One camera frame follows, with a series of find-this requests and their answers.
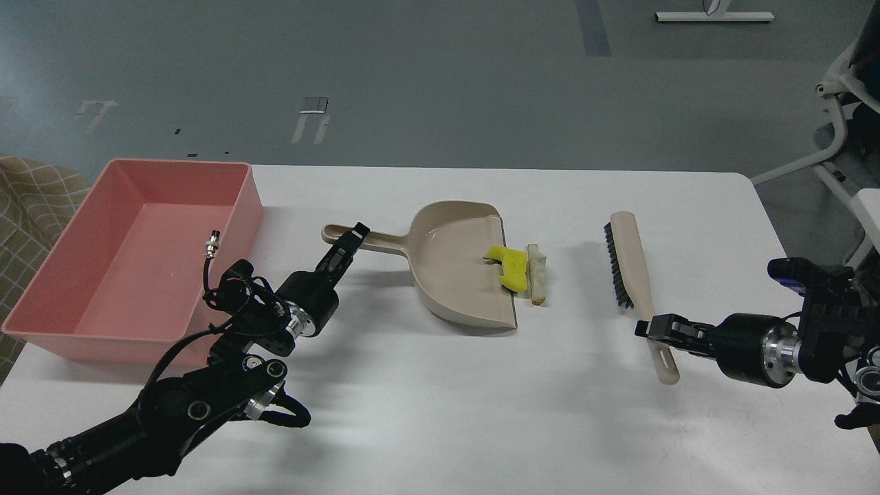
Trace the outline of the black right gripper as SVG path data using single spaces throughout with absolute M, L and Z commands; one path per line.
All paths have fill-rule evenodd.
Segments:
M 775 316 L 735 313 L 714 326 L 679 314 L 657 314 L 650 322 L 639 320 L 635 335 L 716 360 L 725 376 L 740 382 L 783 388 L 801 373 L 795 326 Z

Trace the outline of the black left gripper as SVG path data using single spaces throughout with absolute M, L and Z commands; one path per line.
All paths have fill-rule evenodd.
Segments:
M 295 306 L 301 320 L 299 336 L 316 336 L 339 306 L 336 285 L 354 260 L 371 229 L 364 223 L 340 235 L 314 272 L 294 272 L 276 290 L 281 300 Z

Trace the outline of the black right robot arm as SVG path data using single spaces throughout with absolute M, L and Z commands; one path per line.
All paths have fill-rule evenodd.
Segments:
M 855 407 L 834 424 L 878 426 L 878 306 L 862 294 L 855 271 L 796 257 L 770 260 L 767 273 L 802 297 L 796 323 L 790 316 L 735 313 L 712 325 L 669 313 L 639 322 L 635 335 L 712 360 L 739 382 L 779 389 L 796 374 L 838 382 Z

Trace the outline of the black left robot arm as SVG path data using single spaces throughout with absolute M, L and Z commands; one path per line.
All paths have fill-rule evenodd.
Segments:
M 292 273 L 278 289 L 247 260 L 233 263 L 202 295 L 228 319 L 167 350 L 122 414 L 33 452 L 3 443 L 3 494 L 104 494 L 175 475 L 186 455 L 229 422 L 308 426 L 310 412 L 284 388 L 283 358 L 333 316 L 336 285 L 369 234 L 363 223 L 346 229 L 314 270 Z

